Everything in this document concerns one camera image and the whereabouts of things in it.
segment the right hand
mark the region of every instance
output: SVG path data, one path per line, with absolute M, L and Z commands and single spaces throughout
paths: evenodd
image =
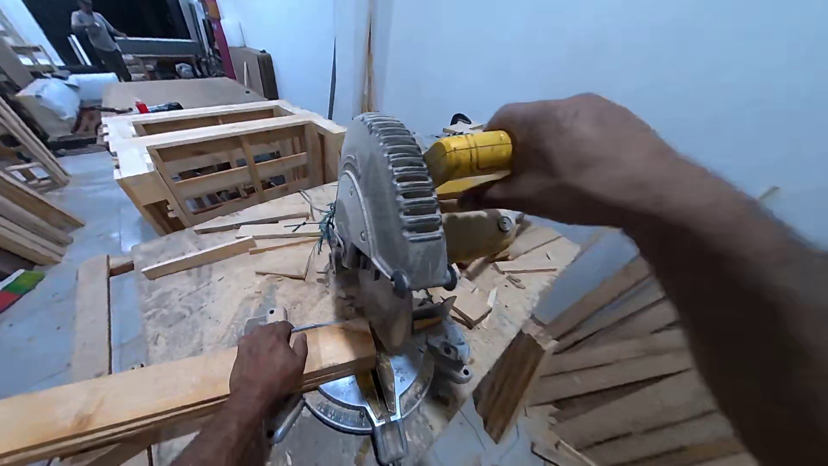
M 624 107 L 594 94 L 508 104 L 487 131 L 512 139 L 512 172 L 469 189 L 465 208 L 503 208 L 580 225 L 657 214 L 670 191 L 709 176 Z

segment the saw handle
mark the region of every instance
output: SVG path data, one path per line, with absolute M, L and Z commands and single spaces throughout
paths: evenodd
M 458 134 L 438 139 L 423 158 L 434 187 L 439 187 L 459 178 L 508 172 L 512 140 L 505 131 Z

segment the wooden frame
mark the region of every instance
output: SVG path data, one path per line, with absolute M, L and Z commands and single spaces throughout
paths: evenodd
M 103 127 L 116 181 L 159 235 L 334 181 L 345 132 L 285 100 L 105 117 Z M 278 175 L 284 184 L 267 181 Z

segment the pivot bolt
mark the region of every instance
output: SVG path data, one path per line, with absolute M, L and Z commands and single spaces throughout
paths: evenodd
M 507 217 L 507 216 L 501 216 L 498 219 L 498 228 L 503 233 L 508 233 L 509 231 L 512 230 L 512 219 Z

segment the man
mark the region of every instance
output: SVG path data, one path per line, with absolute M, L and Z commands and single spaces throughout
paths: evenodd
M 597 95 L 506 105 L 487 129 L 512 137 L 512 174 L 461 205 L 622 228 L 750 452 L 763 465 L 828 464 L 825 253 Z M 238 461 L 266 408 L 298 386 L 307 348 L 288 347 L 289 333 L 271 324 L 242 339 L 227 403 L 176 464 Z
M 132 75 L 123 62 L 121 50 L 109 34 L 127 35 L 112 27 L 104 15 L 92 11 L 92 0 L 78 0 L 78 7 L 80 10 L 72 12 L 72 32 L 86 33 L 106 69 L 118 75 L 121 81 L 131 81 Z

